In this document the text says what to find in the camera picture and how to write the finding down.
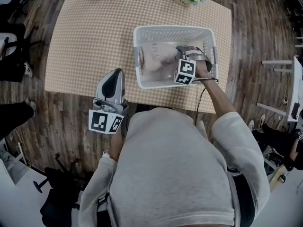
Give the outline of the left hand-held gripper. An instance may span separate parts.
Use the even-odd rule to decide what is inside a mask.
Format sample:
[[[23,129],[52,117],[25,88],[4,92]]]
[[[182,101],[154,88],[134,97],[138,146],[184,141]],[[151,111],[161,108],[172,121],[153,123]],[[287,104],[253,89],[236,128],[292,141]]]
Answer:
[[[128,111],[125,95],[125,73],[121,68],[112,70],[98,83],[93,109],[89,110],[89,130],[103,134],[116,134]],[[114,96],[115,104],[106,101]]]

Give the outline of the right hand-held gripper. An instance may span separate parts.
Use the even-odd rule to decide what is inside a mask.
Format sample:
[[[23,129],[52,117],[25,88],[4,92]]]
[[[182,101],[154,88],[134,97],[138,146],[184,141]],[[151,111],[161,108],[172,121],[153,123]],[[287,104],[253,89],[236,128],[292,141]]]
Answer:
[[[210,72],[213,65],[210,59],[195,46],[176,47],[180,52],[177,54],[178,66],[174,75],[174,82],[182,85],[190,85],[193,82],[212,79],[211,78],[196,78],[196,61],[205,61],[207,70]]]

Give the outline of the person's right hand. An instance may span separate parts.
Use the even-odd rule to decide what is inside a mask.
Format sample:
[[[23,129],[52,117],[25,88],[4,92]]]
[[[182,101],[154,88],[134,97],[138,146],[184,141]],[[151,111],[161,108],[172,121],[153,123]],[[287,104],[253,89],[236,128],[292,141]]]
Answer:
[[[211,78],[205,61],[196,61],[196,78]]]

